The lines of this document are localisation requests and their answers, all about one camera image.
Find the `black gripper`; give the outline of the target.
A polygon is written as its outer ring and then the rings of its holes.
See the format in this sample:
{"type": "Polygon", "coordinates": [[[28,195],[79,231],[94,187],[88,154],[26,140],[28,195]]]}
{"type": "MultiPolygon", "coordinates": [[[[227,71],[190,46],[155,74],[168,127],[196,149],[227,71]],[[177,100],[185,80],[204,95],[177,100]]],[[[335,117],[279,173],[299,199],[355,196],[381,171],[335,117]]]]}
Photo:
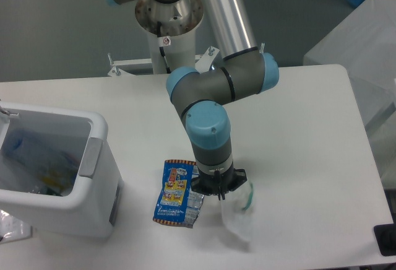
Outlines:
{"type": "Polygon", "coordinates": [[[247,182],[245,169],[230,167],[225,172],[218,170],[211,175],[199,169],[197,177],[191,180],[191,190],[206,196],[225,196],[229,191],[235,191],[247,182]]]}

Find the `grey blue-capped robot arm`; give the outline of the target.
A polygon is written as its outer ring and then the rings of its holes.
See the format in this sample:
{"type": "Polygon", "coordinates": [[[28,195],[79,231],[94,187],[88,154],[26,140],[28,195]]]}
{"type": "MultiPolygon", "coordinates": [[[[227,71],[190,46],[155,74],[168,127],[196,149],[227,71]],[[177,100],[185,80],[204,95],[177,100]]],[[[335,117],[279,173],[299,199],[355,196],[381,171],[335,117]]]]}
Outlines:
{"type": "Polygon", "coordinates": [[[278,64],[260,51],[243,0],[107,0],[135,1],[139,25],[153,38],[153,69],[168,75],[166,89],[192,145],[199,174],[193,191],[225,195],[238,189],[246,172],[233,165],[227,103],[276,86],[278,64]],[[208,14],[220,47],[222,66],[196,70],[194,30],[208,14]]]}

